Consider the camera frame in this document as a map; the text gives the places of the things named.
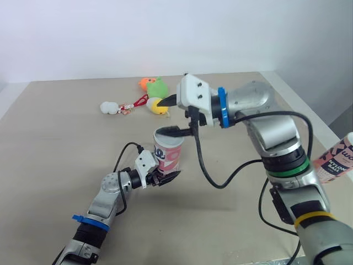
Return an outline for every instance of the yellow plush toy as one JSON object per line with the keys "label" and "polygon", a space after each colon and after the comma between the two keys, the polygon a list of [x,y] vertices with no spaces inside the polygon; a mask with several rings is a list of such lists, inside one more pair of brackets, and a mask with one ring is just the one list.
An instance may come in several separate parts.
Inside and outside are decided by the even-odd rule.
{"label": "yellow plush toy", "polygon": [[168,107],[158,107],[157,104],[161,101],[161,98],[149,98],[146,106],[155,114],[163,115],[168,114]]}

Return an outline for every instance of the yellow ring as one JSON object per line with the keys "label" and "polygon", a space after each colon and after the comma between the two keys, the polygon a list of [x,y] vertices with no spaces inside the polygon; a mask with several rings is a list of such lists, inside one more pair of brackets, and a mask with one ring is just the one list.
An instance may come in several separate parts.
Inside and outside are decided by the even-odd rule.
{"label": "yellow ring", "polygon": [[336,219],[332,213],[328,213],[327,211],[312,211],[311,213],[307,213],[299,216],[297,220],[294,222],[294,227],[297,228],[302,221],[315,216],[329,216],[333,219]]}

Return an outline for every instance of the beige table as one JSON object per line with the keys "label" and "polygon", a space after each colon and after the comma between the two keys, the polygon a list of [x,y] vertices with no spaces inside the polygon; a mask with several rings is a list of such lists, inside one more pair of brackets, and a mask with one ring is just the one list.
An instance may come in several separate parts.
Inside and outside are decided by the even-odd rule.
{"label": "beige table", "polygon": [[[226,89],[264,81],[259,73],[199,77]],[[87,210],[123,145],[137,141],[151,147],[155,128],[187,126],[177,108],[170,118],[145,107],[127,116],[100,112],[103,101],[140,97],[138,79],[32,82],[0,120],[1,264],[51,264],[76,231],[78,223],[71,216]],[[181,76],[163,79],[173,93]],[[297,124],[306,148],[306,127]],[[203,127],[200,137],[206,166],[219,183],[244,161],[258,158],[243,124],[227,130]],[[315,140],[313,157],[323,151]],[[132,149],[122,166],[131,166],[135,156]],[[190,137],[183,144],[181,168],[169,185],[133,191],[126,213],[115,220],[103,243],[99,264],[230,265],[292,255],[297,238],[258,217],[262,165],[242,170],[228,188],[214,189],[201,173]],[[340,178],[325,187],[332,212],[353,225],[352,182]],[[263,208],[269,221],[286,226],[268,191]]]}

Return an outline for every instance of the blue band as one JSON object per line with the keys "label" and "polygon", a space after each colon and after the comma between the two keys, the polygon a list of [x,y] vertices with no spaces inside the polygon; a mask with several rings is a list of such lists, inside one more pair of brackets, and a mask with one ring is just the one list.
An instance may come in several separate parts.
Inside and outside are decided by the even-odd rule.
{"label": "blue band", "polygon": [[227,102],[226,102],[226,91],[224,90],[223,87],[218,88],[218,97],[220,98],[223,128],[228,128],[229,119],[228,119]]}
{"label": "blue band", "polygon": [[102,228],[105,231],[109,231],[109,226],[106,224],[103,224],[102,222],[98,222],[96,220],[90,219],[90,218],[86,218],[83,217],[82,215],[76,215],[74,214],[74,216],[72,217],[72,219],[77,220],[78,222],[83,222],[85,224],[90,224],[90,225],[94,225],[96,227]]}

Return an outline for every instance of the pink paper cup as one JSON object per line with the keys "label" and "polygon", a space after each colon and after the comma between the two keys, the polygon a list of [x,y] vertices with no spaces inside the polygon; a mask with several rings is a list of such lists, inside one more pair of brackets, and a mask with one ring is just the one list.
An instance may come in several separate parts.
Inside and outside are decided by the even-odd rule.
{"label": "pink paper cup", "polygon": [[154,156],[159,161],[158,171],[163,175],[168,175],[179,170],[179,159],[181,145],[184,137],[169,137],[153,133]]}

